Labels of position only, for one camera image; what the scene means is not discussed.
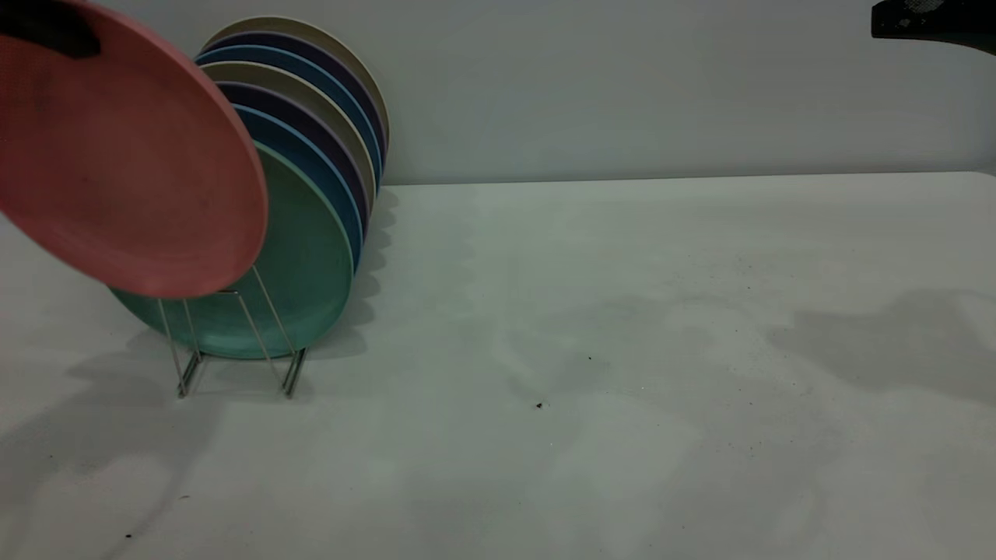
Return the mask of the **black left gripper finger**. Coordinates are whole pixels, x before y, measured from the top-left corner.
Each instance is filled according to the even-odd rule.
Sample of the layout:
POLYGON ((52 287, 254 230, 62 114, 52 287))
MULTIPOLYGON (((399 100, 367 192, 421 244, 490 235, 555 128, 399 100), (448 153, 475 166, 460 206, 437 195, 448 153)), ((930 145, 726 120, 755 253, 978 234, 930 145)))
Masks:
POLYGON ((2 36, 45 47, 71 59, 102 53, 102 43, 81 14, 2 14, 2 36))

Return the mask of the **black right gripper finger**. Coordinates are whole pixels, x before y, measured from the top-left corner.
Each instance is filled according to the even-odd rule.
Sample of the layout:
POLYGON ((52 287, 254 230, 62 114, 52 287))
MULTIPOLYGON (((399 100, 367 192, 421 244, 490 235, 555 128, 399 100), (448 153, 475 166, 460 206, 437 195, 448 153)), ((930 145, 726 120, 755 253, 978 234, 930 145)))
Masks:
POLYGON ((882 1, 871 7, 871 36, 953 44, 995 54, 995 2, 882 1))

